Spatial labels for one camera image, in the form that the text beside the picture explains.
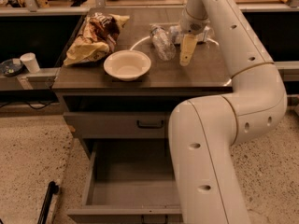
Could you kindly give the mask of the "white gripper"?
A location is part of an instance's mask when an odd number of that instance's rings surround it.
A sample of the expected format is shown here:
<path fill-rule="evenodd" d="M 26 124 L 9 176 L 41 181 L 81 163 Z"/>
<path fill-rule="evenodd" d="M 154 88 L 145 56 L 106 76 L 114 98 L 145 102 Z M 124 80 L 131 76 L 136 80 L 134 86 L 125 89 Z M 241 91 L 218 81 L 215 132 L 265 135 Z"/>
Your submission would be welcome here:
<path fill-rule="evenodd" d="M 180 43 L 179 62 L 182 66 L 187 66 L 192 58 L 197 45 L 197 37 L 202 33 L 208 24 L 208 15 L 205 9 L 193 10 L 184 8 L 179 21 L 180 28 L 185 34 Z"/>

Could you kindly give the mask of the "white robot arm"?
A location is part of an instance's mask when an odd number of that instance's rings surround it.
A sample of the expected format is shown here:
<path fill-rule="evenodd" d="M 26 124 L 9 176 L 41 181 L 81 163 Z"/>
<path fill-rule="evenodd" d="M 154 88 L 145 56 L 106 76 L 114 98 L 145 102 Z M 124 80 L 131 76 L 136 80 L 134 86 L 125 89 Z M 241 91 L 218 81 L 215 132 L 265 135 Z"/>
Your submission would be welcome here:
<path fill-rule="evenodd" d="M 168 138 L 184 224 L 251 224 L 230 146 L 273 130 L 287 108 L 278 69 L 234 0 L 188 0 L 181 27 L 211 22 L 230 93 L 192 98 L 172 111 Z"/>

